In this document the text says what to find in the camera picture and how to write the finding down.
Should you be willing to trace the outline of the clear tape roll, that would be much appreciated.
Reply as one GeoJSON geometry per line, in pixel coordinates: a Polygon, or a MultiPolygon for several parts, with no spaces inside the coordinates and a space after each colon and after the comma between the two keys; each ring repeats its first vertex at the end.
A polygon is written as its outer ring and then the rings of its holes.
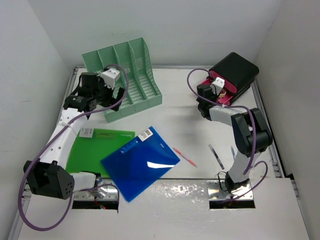
{"type": "Polygon", "coordinates": [[[218,96],[218,98],[219,99],[224,98],[226,96],[226,94],[227,94],[227,91],[225,89],[222,89],[220,94],[219,94],[219,96],[218,96]]]}

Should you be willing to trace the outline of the black pink drawer box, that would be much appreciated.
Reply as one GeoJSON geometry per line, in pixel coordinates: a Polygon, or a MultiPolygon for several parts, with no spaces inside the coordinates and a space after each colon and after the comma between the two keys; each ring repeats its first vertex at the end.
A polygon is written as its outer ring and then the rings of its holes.
{"type": "Polygon", "coordinates": [[[218,98],[218,104],[230,106],[245,91],[247,91],[255,77],[259,74],[259,68],[235,52],[229,53],[217,64],[209,69],[210,74],[203,84],[210,84],[216,77],[225,80],[225,97],[218,98]]]}

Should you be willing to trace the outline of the purple clear pen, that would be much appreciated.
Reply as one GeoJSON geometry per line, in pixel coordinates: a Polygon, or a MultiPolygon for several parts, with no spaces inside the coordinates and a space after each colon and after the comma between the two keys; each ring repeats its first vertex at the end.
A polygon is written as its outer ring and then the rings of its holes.
{"type": "Polygon", "coordinates": [[[224,170],[225,167],[224,167],[223,163],[221,162],[221,159],[219,158],[219,156],[218,156],[217,152],[215,151],[214,147],[211,144],[209,144],[208,147],[211,150],[211,152],[213,153],[214,157],[216,158],[216,160],[217,160],[219,166],[221,167],[221,169],[224,170]]]}

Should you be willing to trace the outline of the red pen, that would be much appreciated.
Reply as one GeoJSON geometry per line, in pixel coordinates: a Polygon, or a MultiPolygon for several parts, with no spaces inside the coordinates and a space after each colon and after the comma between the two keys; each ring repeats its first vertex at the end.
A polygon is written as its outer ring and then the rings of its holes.
{"type": "Polygon", "coordinates": [[[185,159],[188,163],[190,163],[192,166],[194,166],[195,168],[197,168],[197,165],[191,160],[189,159],[187,156],[185,156],[181,151],[179,151],[178,149],[176,149],[175,147],[172,148],[180,157],[182,157],[183,159],[185,159]]]}

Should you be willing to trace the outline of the blue plastic folder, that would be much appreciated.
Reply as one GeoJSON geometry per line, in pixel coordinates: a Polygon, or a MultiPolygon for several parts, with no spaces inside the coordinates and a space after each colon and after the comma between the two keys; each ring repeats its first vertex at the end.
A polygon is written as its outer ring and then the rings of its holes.
{"type": "Polygon", "coordinates": [[[179,162],[179,157],[153,126],[101,160],[127,202],[131,202],[179,162]]]}

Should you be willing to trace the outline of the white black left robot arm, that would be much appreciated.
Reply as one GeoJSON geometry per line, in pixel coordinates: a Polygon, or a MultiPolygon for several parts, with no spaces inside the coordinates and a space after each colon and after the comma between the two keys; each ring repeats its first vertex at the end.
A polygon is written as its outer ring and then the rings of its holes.
{"type": "Polygon", "coordinates": [[[27,161],[23,167],[26,181],[34,195],[68,199],[72,193],[94,188],[98,173],[80,171],[68,173],[66,166],[72,146],[98,105],[118,111],[125,89],[114,97],[116,81],[121,73],[115,68],[83,72],[76,88],[64,100],[60,119],[48,141],[48,148],[34,166],[27,161]]]}

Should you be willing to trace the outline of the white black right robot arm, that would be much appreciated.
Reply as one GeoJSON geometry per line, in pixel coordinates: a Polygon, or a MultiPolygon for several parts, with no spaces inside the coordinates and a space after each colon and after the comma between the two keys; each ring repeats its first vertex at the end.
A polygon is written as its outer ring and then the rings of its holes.
{"type": "Polygon", "coordinates": [[[232,127],[237,154],[232,167],[226,172],[224,185],[231,193],[249,181],[250,168],[260,153],[273,142],[271,131],[259,108],[222,107],[208,101],[217,99],[212,84],[199,84],[197,90],[198,110],[213,122],[232,127]]]}

